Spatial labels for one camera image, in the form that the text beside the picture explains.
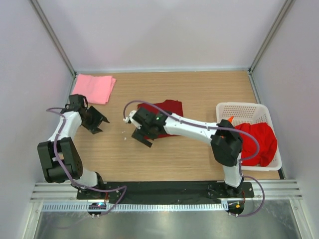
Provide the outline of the dark red t-shirt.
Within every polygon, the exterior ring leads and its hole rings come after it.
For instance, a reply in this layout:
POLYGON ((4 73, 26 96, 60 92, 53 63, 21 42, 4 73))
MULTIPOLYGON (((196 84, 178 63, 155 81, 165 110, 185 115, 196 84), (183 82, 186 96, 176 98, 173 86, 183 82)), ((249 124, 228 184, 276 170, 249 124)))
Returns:
MULTIPOLYGON (((165 100, 161 103, 154 103, 155 106, 161 108, 166 112, 175 113, 177 115, 183 116, 183 108, 182 102, 176 100, 165 100)), ((153 116, 153 120, 155 120, 155 116, 159 113, 159 110, 155 109, 154 107, 147 105, 145 103, 140 103, 137 106, 137 109, 144 108, 151 113, 153 116)))

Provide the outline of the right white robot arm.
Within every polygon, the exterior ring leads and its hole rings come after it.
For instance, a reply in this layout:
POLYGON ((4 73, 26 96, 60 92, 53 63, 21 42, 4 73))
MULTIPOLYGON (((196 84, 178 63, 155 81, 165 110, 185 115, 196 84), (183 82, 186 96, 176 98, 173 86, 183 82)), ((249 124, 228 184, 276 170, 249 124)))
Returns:
POLYGON ((225 193, 230 197, 242 193, 244 179, 239 161, 243 139, 229 121, 202 122, 169 111, 160 110, 155 114, 140 107, 131 111, 124 122, 136 127, 132 137, 147 147, 162 134, 184 136, 210 145, 215 160, 223 167, 225 193))

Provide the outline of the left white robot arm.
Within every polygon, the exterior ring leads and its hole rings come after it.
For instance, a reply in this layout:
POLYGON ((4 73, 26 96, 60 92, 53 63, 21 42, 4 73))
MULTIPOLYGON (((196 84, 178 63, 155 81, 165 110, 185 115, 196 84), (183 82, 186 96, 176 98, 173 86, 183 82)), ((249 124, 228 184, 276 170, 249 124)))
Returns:
POLYGON ((47 112, 59 116, 53 135, 37 146, 43 175, 48 183, 70 181, 79 190, 88 190, 94 199, 101 199, 106 192, 99 173, 87 170, 73 141, 78 129, 84 127, 92 134, 102 132, 100 124, 109 121, 95 107, 88 106, 84 95, 69 96, 63 108, 48 108, 47 112))

